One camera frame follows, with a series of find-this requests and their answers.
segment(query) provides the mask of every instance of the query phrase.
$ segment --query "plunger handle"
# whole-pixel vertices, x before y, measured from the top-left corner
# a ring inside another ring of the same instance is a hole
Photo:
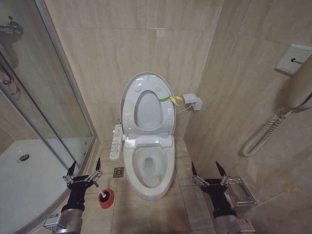
[[[99,187],[98,183],[94,181],[94,185],[96,186],[97,190],[99,191],[100,194],[102,194],[102,197],[106,197],[106,194],[103,193],[102,189]]]

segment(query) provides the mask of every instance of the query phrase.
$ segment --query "floor drain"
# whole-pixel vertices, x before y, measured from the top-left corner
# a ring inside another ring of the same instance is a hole
[[[114,168],[113,178],[123,177],[123,168],[124,167],[115,167]]]
[[[24,162],[29,158],[29,154],[25,154],[19,158],[20,161]]]

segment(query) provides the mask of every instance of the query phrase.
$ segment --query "white ceramic toilet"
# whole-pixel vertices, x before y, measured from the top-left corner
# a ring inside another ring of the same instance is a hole
[[[143,199],[155,200],[168,191],[174,175],[176,107],[168,83],[159,75],[134,76],[123,91],[120,115],[126,136],[123,146],[129,184]]]

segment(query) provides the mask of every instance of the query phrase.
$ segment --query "beige tiled wall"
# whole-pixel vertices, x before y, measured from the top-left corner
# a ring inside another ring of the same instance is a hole
[[[7,22],[8,16],[20,23],[24,32],[22,35],[2,33],[0,39],[10,54],[11,67],[31,98],[61,138],[89,137],[91,133],[35,2],[0,1],[0,21]],[[6,56],[2,46],[0,51]],[[45,120],[42,122],[42,116],[32,112],[35,108],[31,107],[32,103],[23,90],[21,95],[21,98],[13,98],[23,112],[44,137],[54,137]]]
[[[241,176],[259,206],[245,214],[257,233],[306,233],[312,187],[312,110],[291,114],[253,157],[249,137],[283,107],[288,81],[274,71],[291,43],[312,46],[312,1],[225,0],[185,141],[197,172],[218,176],[217,160]]]
[[[5,151],[12,143],[14,142],[13,138],[8,135],[1,127],[0,127],[0,155]]]
[[[33,130],[27,125],[11,104],[0,95],[0,123],[3,133],[12,142],[16,140],[37,139],[38,137]]]
[[[109,142],[127,82],[163,76],[195,93],[222,0],[45,0],[101,142]],[[183,137],[189,114],[177,119]]]

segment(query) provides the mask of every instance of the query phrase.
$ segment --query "bidet control panel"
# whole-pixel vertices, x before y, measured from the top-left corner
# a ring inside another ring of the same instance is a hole
[[[109,156],[110,160],[117,161],[121,151],[121,141],[122,141],[122,128],[121,124],[115,125],[114,137],[112,141],[111,154]]]

